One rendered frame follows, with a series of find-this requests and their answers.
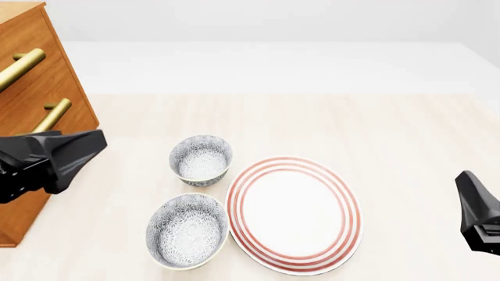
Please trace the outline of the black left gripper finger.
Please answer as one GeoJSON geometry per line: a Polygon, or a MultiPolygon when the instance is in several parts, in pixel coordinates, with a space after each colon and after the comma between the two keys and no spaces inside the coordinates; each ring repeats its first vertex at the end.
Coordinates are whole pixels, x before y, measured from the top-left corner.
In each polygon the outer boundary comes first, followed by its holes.
{"type": "Polygon", "coordinates": [[[79,171],[107,147],[102,130],[88,130],[70,135],[49,136],[44,140],[55,179],[45,185],[47,194],[61,194],[79,171]]]}
{"type": "Polygon", "coordinates": [[[49,130],[41,133],[29,133],[27,135],[0,137],[0,172],[8,172],[11,168],[2,159],[4,154],[12,156],[15,160],[22,162],[31,153],[30,147],[24,140],[25,136],[58,136],[62,135],[60,130],[49,130]]]}

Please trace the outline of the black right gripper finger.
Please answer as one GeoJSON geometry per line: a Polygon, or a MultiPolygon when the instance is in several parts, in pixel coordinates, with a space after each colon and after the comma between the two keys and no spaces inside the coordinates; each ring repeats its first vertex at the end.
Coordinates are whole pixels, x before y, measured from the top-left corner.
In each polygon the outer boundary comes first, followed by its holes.
{"type": "Polygon", "coordinates": [[[500,200],[469,170],[462,171],[455,184],[461,205],[460,231],[486,226],[488,232],[500,232],[500,200]]]}

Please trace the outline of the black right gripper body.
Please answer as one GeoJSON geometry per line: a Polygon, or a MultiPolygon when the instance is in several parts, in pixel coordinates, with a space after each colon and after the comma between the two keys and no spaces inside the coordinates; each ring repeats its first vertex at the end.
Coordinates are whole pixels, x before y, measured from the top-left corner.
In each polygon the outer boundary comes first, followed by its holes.
{"type": "Polygon", "coordinates": [[[483,224],[462,222],[460,231],[470,250],[500,256],[500,219],[483,224]]]}

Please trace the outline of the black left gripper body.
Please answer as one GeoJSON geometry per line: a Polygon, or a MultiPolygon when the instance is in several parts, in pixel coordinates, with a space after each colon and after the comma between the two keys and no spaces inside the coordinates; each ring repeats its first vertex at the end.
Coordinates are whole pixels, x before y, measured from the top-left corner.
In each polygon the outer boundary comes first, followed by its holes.
{"type": "Polygon", "coordinates": [[[28,191],[37,191],[52,181],[47,158],[32,158],[20,165],[0,159],[0,204],[15,201],[28,191]]]}

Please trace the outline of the patterned grey bowl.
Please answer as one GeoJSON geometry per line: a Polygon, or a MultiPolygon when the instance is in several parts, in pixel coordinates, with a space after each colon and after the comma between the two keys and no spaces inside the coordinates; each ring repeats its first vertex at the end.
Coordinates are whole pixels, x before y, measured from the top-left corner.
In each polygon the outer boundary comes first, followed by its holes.
{"type": "Polygon", "coordinates": [[[145,246],[166,269],[187,271],[208,263],[229,236],[229,217],[213,196],[181,194],[161,205],[148,221],[145,246]]]}
{"type": "Polygon", "coordinates": [[[172,149],[169,165],[182,182],[193,187],[208,187],[226,175],[232,158],[232,148],[222,137],[196,135],[172,149]]]}

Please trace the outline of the wooden cabinet drawer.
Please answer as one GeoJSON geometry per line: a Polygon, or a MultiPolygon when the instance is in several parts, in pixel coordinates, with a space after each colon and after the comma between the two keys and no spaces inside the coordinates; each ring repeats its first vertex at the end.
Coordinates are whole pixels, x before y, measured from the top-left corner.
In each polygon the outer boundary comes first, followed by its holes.
{"type": "Polygon", "coordinates": [[[0,71],[15,62],[13,54],[28,53],[34,48],[44,51],[46,58],[1,92],[0,100],[24,90],[61,58],[60,50],[43,16],[35,14],[0,25],[0,71]]]}
{"type": "Polygon", "coordinates": [[[55,130],[76,133],[97,128],[87,102],[64,60],[49,67],[45,74],[19,90],[10,86],[0,93],[0,136],[29,133],[48,114],[44,105],[67,98],[72,106],[56,123],[55,130]]]}
{"type": "MultiPolygon", "coordinates": [[[[44,149],[46,137],[49,136],[25,136],[24,140],[31,153],[22,162],[28,162],[28,159],[32,158],[48,158],[44,149]]],[[[2,159],[11,165],[21,163],[7,154],[4,154],[2,159]]],[[[37,191],[28,191],[15,201],[0,204],[0,247],[16,247],[20,244],[51,195],[47,194],[43,187],[37,191]]]]}

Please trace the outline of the wooden cabinet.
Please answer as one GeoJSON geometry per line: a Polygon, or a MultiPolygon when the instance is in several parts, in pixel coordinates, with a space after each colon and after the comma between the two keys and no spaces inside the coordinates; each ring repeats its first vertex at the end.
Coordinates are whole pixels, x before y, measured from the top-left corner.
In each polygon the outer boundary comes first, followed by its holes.
{"type": "Polygon", "coordinates": [[[84,93],[84,89],[82,88],[80,81],[77,78],[77,75],[74,72],[74,69],[66,55],[66,52],[59,40],[59,37],[57,33],[55,32],[55,29],[48,17],[48,14],[45,11],[45,3],[43,2],[0,2],[0,25],[4,23],[9,23],[17,18],[27,18],[28,16],[33,16],[35,14],[38,14],[40,16],[43,16],[45,18],[45,22],[47,23],[47,26],[49,30],[52,32],[52,36],[55,39],[55,42],[60,50],[61,53],[61,58],[60,60],[64,60],[66,63],[71,75],[73,76],[78,88],[80,89],[84,100],[87,102],[88,108],[91,110],[91,114],[94,117],[95,121],[99,121],[97,117],[95,116],[95,112],[93,111],[91,104],[87,98],[87,95],[84,93]]]}

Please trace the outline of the white plate with red rings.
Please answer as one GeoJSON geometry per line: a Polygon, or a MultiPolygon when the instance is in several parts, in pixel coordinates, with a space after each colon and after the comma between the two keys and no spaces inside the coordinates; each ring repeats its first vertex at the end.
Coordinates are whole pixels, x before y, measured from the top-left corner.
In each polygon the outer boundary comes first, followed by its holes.
{"type": "Polygon", "coordinates": [[[243,252],[291,276],[337,269],[363,238],[363,210],[354,191],[331,168],[307,158],[252,163],[234,177],[224,205],[243,252]]]}

